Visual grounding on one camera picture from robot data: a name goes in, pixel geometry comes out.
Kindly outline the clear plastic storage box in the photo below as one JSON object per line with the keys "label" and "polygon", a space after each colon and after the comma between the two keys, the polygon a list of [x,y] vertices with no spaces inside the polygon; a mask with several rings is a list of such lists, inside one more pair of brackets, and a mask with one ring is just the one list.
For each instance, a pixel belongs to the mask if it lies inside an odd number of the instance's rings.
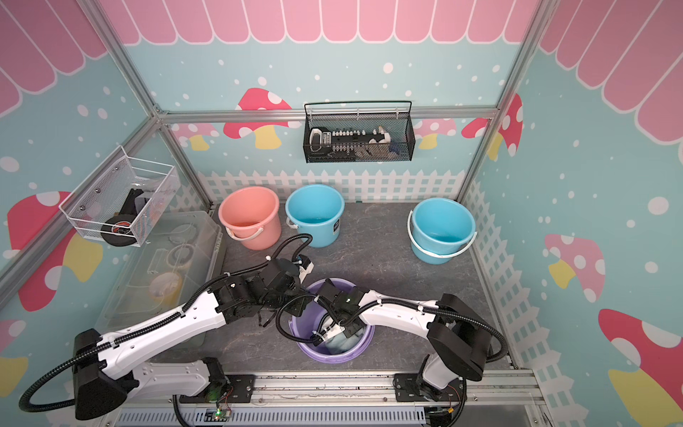
{"label": "clear plastic storage box", "polygon": [[119,275],[95,329],[131,327],[185,304],[215,274],[222,243],[206,212],[166,213]]}

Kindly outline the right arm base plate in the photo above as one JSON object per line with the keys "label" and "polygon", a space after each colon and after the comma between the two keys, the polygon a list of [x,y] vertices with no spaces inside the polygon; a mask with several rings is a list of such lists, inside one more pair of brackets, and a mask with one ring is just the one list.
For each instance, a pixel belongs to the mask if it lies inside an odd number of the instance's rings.
{"label": "right arm base plate", "polygon": [[423,382],[417,373],[395,374],[392,379],[395,400],[400,403],[436,403],[445,402],[458,405],[466,401],[462,379],[457,377],[443,391]]}

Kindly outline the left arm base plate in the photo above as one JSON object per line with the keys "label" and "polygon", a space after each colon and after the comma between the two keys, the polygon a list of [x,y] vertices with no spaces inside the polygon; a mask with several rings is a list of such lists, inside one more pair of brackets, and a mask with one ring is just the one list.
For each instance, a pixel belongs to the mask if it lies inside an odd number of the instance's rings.
{"label": "left arm base plate", "polygon": [[181,395],[181,404],[190,403],[250,403],[254,392],[255,375],[224,375],[222,379],[211,381],[196,396]]}

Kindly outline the blue bucket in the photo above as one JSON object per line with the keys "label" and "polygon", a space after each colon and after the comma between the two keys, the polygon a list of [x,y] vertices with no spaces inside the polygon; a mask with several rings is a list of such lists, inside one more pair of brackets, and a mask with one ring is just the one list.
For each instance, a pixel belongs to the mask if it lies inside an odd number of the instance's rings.
{"label": "blue bucket", "polygon": [[345,201],[333,187],[304,186],[288,197],[285,208],[287,226],[299,233],[311,234],[311,247],[328,247],[338,239]]}
{"label": "blue bucket", "polygon": [[464,254],[478,231],[471,212],[451,200],[425,199],[407,217],[407,235],[414,255],[422,262],[442,265]]}

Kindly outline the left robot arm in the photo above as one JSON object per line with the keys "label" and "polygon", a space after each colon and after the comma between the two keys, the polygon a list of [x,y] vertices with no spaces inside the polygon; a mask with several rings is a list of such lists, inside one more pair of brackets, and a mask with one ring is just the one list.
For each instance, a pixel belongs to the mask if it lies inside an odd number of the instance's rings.
{"label": "left robot arm", "polygon": [[176,368],[172,375],[153,372],[149,360],[194,336],[252,318],[285,305],[302,312],[296,297],[314,269],[305,255],[295,261],[277,258],[247,274],[224,273],[201,286],[182,306],[119,331],[100,334],[91,328],[74,341],[72,369],[75,416],[79,421],[104,416],[127,400],[156,393],[197,396],[218,384],[215,363]]}

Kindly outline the light green cloth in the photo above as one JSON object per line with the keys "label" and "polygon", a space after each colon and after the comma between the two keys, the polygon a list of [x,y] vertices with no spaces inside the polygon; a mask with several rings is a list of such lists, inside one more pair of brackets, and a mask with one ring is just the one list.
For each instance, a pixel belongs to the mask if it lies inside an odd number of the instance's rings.
{"label": "light green cloth", "polygon": [[330,355],[342,354],[354,348],[363,338],[362,331],[357,332],[351,337],[346,337],[345,334],[338,334],[328,342],[325,342],[325,348]]}

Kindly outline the black tape dispenser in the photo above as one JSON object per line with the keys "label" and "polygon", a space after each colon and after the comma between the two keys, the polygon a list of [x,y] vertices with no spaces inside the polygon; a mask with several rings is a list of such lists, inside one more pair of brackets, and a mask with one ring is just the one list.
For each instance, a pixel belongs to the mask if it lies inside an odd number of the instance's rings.
{"label": "black tape dispenser", "polygon": [[136,201],[143,193],[141,189],[129,190],[120,211],[101,227],[101,237],[112,247],[128,247],[137,243],[133,236],[133,222],[139,213]]}

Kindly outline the pink plastic bucket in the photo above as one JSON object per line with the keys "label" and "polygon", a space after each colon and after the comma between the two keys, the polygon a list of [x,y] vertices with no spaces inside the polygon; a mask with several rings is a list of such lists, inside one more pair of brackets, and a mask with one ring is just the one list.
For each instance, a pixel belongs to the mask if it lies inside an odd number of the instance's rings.
{"label": "pink plastic bucket", "polygon": [[273,247],[280,239],[279,207],[273,190],[245,187],[222,201],[218,217],[230,238],[247,249],[261,251]]}

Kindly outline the purple bucket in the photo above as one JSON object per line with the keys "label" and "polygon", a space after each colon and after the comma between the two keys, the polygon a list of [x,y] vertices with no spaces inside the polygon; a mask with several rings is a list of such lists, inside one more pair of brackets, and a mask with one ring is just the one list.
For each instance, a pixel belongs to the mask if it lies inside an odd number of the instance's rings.
{"label": "purple bucket", "polygon": [[[314,330],[317,329],[320,321],[323,320],[324,315],[325,310],[321,306],[310,302],[300,317],[290,318],[289,328],[291,334],[302,338],[311,338]],[[330,355],[324,343],[320,343],[320,345],[299,343],[298,346],[307,356],[318,362],[329,365],[343,364],[359,357],[373,340],[375,327],[364,327],[361,331],[364,333],[361,341],[354,348],[342,354]]]}

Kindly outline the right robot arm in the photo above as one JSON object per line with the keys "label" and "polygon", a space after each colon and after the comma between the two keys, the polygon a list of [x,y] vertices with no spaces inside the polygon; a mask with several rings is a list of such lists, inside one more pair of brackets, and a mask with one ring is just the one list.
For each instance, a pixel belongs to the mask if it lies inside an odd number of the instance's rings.
{"label": "right robot arm", "polygon": [[428,341],[433,353],[423,364],[419,381],[429,391],[443,391],[457,378],[481,381],[486,364],[506,351],[499,331],[455,295],[413,301],[358,286],[343,291],[330,279],[313,295],[331,320],[330,326],[311,335],[314,343],[350,336],[363,327],[389,327]]}

